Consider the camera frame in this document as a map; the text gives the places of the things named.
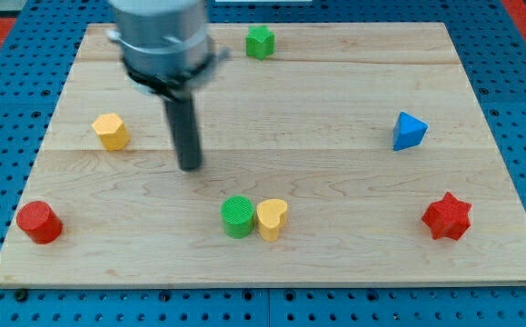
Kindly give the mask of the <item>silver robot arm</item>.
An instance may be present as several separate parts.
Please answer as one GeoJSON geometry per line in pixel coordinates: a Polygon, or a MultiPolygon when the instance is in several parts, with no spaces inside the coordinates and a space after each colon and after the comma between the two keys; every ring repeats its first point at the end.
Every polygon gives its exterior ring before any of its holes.
{"type": "Polygon", "coordinates": [[[186,101],[230,55],[208,30],[202,0],[109,0],[130,78],[170,101],[186,101]]]}

